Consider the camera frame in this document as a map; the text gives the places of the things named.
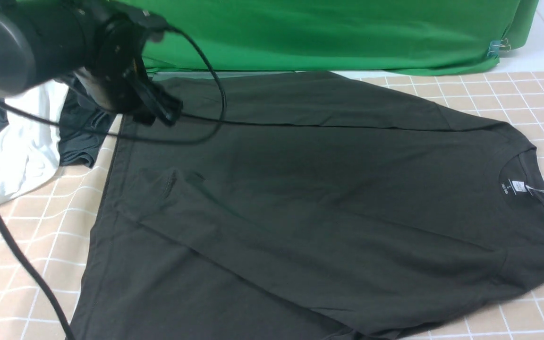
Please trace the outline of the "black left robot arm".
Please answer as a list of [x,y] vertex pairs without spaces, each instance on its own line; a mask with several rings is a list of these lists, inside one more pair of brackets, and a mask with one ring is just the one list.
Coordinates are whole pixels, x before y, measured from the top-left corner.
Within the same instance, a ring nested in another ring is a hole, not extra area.
[[104,112],[171,126],[183,102],[149,79],[142,60],[168,27],[114,0],[0,0],[0,98],[58,80]]

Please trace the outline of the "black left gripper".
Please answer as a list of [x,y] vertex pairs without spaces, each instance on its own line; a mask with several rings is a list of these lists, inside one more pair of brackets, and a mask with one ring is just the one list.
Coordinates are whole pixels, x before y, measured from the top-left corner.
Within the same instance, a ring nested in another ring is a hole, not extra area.
[[[74,75],[95,105],[110,114],[134,114],[143,101],[130,83],[147,78],[142,62],[145,43],[160,40],[168,22],[147,10],[90,10],[85,26],[88,56]],[[167,127],[175,125],[184,103],[159,84],[149,84],[147,103]]]

